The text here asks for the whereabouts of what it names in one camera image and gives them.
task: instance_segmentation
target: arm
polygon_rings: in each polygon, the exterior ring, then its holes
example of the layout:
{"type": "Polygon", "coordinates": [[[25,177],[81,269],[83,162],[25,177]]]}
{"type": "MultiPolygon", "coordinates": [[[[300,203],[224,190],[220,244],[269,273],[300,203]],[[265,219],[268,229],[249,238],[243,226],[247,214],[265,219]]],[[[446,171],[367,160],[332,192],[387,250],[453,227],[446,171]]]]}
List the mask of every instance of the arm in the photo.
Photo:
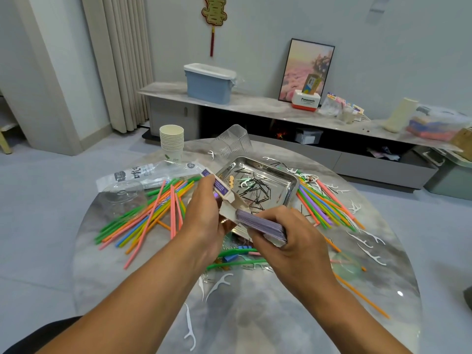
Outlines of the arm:
{"type": "Polygon", "coordinates": [[[234,226],[221,224],[214,176],[199,181],[178,235],[38,353],[156,353],[185,299],[234,226]]]}
{"type": "Polygon", "coordinates": [[[338,283],[331,270],[327,244],[305,216],[284,206],[258,216],[284,226],[288,243],[277,248],[251,230],[254,246],[341,353],[410,353],[338,283]]]}

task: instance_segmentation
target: stack of paper cups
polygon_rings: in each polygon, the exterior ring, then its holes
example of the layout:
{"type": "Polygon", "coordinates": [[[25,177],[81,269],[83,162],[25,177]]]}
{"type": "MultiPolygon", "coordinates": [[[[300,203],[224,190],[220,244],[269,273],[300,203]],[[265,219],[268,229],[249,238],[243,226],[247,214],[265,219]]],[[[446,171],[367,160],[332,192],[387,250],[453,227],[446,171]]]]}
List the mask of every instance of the stack of paper cups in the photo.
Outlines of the stack of paper cups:
{"type": "Polygon", "coordinates": [[[166,159],[180,163],[184,149],[184,129],[178,125],[163,125],[159,128],[159,135],[166,159]]]}

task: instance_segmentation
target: pink cloud painting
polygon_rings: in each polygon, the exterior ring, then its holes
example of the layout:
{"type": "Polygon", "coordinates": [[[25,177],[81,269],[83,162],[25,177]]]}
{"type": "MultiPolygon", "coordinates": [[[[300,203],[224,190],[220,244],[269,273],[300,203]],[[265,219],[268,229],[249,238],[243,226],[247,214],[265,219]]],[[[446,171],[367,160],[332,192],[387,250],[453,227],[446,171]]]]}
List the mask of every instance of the pink cloud painting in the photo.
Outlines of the pink cloud painting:
{"type": "Polygon", "coordinates": [[[316,93],[322,94],[334,46],[292,39],[280,88],[279,101],[292,101],[295,89],[302,89],[306,77],[316,74],[322,81],[316,93]]]}

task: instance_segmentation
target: round table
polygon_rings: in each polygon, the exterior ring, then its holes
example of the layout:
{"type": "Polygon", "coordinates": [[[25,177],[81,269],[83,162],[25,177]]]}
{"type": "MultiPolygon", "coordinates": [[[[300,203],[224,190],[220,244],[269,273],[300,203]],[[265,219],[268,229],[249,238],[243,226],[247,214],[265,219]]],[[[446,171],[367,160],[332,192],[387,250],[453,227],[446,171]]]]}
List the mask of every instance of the round table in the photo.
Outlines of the round table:
{"type": "MultiPolygon", "coordinates": [[[[203,139],[185,143],[183,160],[198,161],[213,172],[218,172],[228,161],[208,154],[211,140],[203,139]]],[[[342,250],[357,256],[366,267],[360,277],[350,283],[367,298],[377,304],[390,319],[386,319],[363,300],[364,307],[397,339],[411,351],[418,351],[421,327],[421,298],[418,285],[404,248],[375,208],[349,183],[331,170],[307,157],[274,145],[252,142],[249,158],[270,163],[263,157],[275,158],[289,168],[316,174],[324,184],[349,190],[337,195],[347,207],[351,200],[361,209],[357,219],[366,230],[381,238],[376,243],[365,233],[356,234],[373,246],[370,253],[380,256],[386,263],[381,266],[364,253],[357,239],[346,233],[346,227],[334,227],[321,231],[342,250]]],[[[144,156],[133,165],[143,165],[164,160],[161,150],[144,156]]],[[[292,206],[300,208],[298,198],[292,206]]],[[[108,246],[99,251],[93,243],[99,230],[106,225],[100,201],[97,198],[88,209],[80,226],[73,263],[74,298],[79,314],[85,314],[113,291],[130,273],[139,268],[169,240],[169,232],[156,226],[147,236],[146,243],[128,270],[123,270],[127,260],[124,249],[108,246]]],[[[202,301],[202,292],[195,284],[186,303],[190,308],[193,332],[197,343],[195,353],[337,353],[336,347],[322,328],[281,285],[274,273],[257,267],[247,270],[232,267],[229,272],[216,272],[216,280],[223,274],[231,285],[220,285],[202,301]]],[[[204,283],[205,296],[213,283],[204,283]]],[[[192,339],[184,340],[188,333],[186,307],[180,310],[167,333],[160,353],[185,353],[192,347],[192,339]]]]}

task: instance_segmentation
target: stack of purple cards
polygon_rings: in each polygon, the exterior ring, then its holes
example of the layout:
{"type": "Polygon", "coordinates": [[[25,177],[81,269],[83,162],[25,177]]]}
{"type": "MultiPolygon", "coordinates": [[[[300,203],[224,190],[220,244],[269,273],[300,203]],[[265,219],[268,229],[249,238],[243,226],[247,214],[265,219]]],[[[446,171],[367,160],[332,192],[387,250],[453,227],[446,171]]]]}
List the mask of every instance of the stack of purple cards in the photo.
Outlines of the stack of purple cards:
{"type": "Polygon", "coordinates": [[[267,234],[279,241],[287,243],[285,228],[277,222],[261,219],[240,209],[236,210],[236,218],[244,226],[253,228],[254,230],[258,230],[263,234],[267,234]]]}

